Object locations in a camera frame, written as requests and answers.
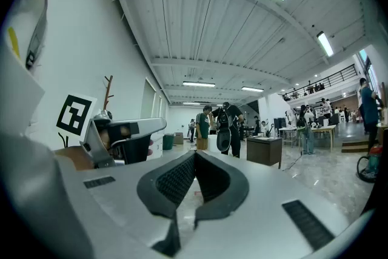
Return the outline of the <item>brown wooden coat rack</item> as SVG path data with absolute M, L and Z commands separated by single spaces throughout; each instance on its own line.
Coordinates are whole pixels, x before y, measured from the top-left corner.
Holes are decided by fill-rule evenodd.
M 110 77 L 104 77 L 106 80 L 107 80 L 107 85 L 105 87 L 105 98 L 104 98 L 104 105 L 103 105 L 103 109 L 106 110 L 107 109 L 107 105 L 109 103 L 109 99 L 111 97 L 114 97 L 114 95 L 110 95 L 110 88 L 111 88 L 111 85 L 112 85 L 112 81 L 113 81 L 113 75 L 110 75 Z

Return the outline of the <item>white printed t-shirt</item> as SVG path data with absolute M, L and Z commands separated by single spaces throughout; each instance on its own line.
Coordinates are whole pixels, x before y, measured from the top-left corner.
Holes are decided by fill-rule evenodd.
M 34 73 L 47 32 L 48 0 L 14 0 L 2 25 L 5 46 Z

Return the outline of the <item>black balcony railing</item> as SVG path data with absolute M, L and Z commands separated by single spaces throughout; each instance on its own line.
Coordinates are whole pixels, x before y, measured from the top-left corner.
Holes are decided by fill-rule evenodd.
M 307 95 L 312 95 L 316 92 L 326 90 L 330 87 L 335 87 L 340 85 L 342 82 L 348 82 L 352 78 L 359 75 L 354 64 L 348 66 L 338 72 L 335 72 L 329 76 L 321 78 L 315 82 L 309 81 L 307 85 L 304 85 L 299 88 L 293 88 L 289 90 L 282 91 L 278 95 L 285 101 L 291 101 L 294 99 L 299 99 Z

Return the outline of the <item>white table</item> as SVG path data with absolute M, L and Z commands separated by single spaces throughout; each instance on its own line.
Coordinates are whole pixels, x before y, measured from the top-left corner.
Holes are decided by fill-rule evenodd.
M 298 146 L 298 134 L 296 127 L 282 127 L 278 130 L 278 132 L 284 145 L 288 144 L 291 147 Z

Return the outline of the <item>white sink cabinet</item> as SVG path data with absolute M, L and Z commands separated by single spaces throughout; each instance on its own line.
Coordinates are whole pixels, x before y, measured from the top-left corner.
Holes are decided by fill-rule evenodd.
M 151 135 L 151 140 L 153 140 L 153 145 L 152 145 L 153 154 L 147 158 L 148 160 L 162 157 L 163 136 L 164 136 L 163 131 L 156 132 Z

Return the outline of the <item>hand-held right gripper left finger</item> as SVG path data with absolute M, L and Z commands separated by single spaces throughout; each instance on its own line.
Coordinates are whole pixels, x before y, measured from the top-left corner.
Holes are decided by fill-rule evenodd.
M 74 207 L 93 259 L 196 259 L 176 210 L 194 180 L 195 152 L 74 172 Z

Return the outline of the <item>black backpack device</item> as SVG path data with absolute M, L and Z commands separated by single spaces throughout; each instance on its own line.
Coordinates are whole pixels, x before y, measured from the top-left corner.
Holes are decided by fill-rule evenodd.
M 230 128 L 233 126 L 232 116 L 227 109 L 219 108 L 216 124 L 218 128 L 217 148 L 220 152 L 225 152 L 230 147 L 232 139 Z

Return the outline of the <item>teal vacuum cleaner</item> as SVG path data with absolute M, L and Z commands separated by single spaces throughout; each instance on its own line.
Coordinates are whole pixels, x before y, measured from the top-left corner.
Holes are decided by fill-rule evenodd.
M 367 155 L 361 156 L 356 164 L 358 178 L 367 183 L 375 183 L 380 171 L 383 146 L 373 146 Z

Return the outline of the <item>person's left forearm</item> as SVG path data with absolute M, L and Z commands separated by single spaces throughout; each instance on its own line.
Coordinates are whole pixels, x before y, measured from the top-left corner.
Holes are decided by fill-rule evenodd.
M 72 146 L 55 151 L 55 155 L 69 158 L 76 170 L 92 170 L 94 163 L 81 146 Z

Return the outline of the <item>light wooden table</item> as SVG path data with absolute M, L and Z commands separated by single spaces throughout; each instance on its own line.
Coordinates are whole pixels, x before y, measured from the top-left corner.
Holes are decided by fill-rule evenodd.
M 313 133 L 329 133 L 330 151 L 332 151 L 333 145 L 334 145 L 335 130 L 336 130 L 336 125 L 328 125 L 328 126 L 323 126 L 320 128 L 314 128 L 314 129 L 312 129 L 312 132 Z

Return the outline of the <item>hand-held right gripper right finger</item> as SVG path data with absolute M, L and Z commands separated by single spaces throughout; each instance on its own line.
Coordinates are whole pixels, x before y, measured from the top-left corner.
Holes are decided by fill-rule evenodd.
M 313 248 L 285 212 L 299 200 L 334 236 L 349 221 L 330 201 L 287 172 L 227 155 L 211 154 L 240 170 L 249 182 L 246 199 L 231 216 L 201 221 L 181 259 L 299 259 Z

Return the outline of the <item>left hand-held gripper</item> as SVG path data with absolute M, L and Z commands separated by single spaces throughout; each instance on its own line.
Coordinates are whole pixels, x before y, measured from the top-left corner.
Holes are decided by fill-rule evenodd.
M 95 102 L 87 96 L 66 97 L 56 122 L 63 148 L 81 146 L 94 169 L 145 161 L 148 136 L 164 130 L 167 121 L 161 117 L 113 121 L 107 110 L 92 116 Z

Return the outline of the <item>dark green bin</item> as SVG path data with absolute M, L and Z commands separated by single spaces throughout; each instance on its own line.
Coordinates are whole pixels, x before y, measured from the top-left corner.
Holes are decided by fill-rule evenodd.
M 172 150 L 174 145 L 174 134 L 165 134 L 163 136 L 162 149 L 163 150 Z

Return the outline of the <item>dark wooden desk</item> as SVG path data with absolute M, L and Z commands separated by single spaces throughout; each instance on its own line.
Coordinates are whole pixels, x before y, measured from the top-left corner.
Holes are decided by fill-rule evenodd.
M 283 140 L 281 138 L 247 138 L 247 161 L 281 168 Z

